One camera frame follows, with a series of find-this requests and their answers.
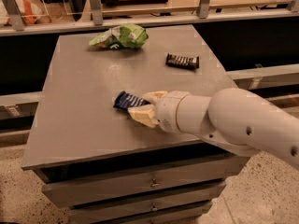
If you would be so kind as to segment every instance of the gray tabletop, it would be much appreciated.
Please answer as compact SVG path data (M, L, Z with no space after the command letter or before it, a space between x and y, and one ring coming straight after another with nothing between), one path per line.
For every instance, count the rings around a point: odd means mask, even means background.
M121 91L189 91L211 96L235 87L191 25L147 29L138 50L89 47L96 34L60 36L40 99L22 168L36 169L188 145L197 137L147 128L112 106ZM165 65L167 53L200 57L200 69Z

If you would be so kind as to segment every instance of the drawer handle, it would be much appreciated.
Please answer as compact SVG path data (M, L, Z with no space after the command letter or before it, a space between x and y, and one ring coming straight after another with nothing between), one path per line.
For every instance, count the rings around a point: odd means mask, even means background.
M152 207L151 207L151 212L157 212L159 209L158 207L156 206L155 203L152 204Z
M150 185L151 189L155 189L160 185L160 183L157 183L156 179L152 178L152 184Z

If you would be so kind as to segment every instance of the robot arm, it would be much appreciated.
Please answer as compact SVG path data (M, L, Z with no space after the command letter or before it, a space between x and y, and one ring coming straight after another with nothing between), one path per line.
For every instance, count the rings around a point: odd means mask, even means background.
M240 156L263 150L299 170L299 119L249 91L173 91L158 99L155 117L166 132L194 134Z

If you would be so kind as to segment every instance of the floor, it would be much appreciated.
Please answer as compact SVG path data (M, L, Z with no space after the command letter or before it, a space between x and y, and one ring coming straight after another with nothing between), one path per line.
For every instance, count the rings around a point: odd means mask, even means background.
M299 118L298 108L288 111ZM21 169L26 139L25 135L0 138L0 223L71 223L68 209L51 204L40 192L42 182ZM226 183L207 214L171 224L298 223L299 171L284 161L261 152Z

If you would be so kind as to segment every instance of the green chip bag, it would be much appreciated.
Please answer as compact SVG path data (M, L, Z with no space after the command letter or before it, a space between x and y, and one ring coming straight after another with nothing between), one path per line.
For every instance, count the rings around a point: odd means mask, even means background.
M139 49L149 38L146 30L138 25L124 24L110 28L89 42L90 46L104 49Z

